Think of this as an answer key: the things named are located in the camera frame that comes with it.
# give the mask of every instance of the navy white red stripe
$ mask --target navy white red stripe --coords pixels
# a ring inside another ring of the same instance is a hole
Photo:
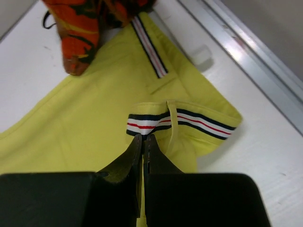
[[[155,73],[157,74],[157,77],[163,78],[168,73],[168,71],[163,61],[161,60],[155,46],[152,44],[152,41],[148,33],[146,32],[144,24],[142,23],[139,17],[135,17],[132,20],[132,25],[142,44],[143,49],[146,52],[146,55],[148,56],[151,62],[152,67],[155,70]]]
[[[202,114],[177,109],[178,124],[195,128],[215,138],[225,140],[231,136],[234,127],[225,125]],[[159,130],[171,128],[169,112],[160,115],[130,114],[127,121],[127,134],[147,136]]]

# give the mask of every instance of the orange patterned fabric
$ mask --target orange patterned fabric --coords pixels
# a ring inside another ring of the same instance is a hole
[[[62,39],[65,70],[81,75],[98,50],[99,18],[109,27],[124,27],[156,0],[42,0],[54,16]]]

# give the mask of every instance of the black strap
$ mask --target black strap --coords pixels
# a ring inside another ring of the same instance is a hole
[[[46,12],[46,14],[44,15],[44,17],[43,17],[43,21],[42,21],[42,26],[45,28],[45,29],[51,29],[56,23],[53,23],[52,25],[50,25],[50,26],[46,26],[45,24],[46,24],[46,21],[47,21],[47,18],[49,17],[49,15],[50,15],[50,12],[49,11],[47,11]]]

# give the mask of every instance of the white table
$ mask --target white table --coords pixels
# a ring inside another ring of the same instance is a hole
[[[248,174],[260,188],[273,227],[303,226],[303,137],[181,6],[170,10],[210,48],[214,63],[201,71],[244,118],[224,145],[199,158],[200,171]],[[56,30],[41,27],[45,12],[38,2],[0,43],[0,131],[67,76]],[[151,17],[167,33],[154,13]]]

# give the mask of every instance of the yellow pants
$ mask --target yellow pants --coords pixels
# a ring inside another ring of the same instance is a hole
[[[238,111],[142,13],[82,77],[67,77],[0,134],[0,173],[98,171],[154,133],[184,172],[240,124]]]

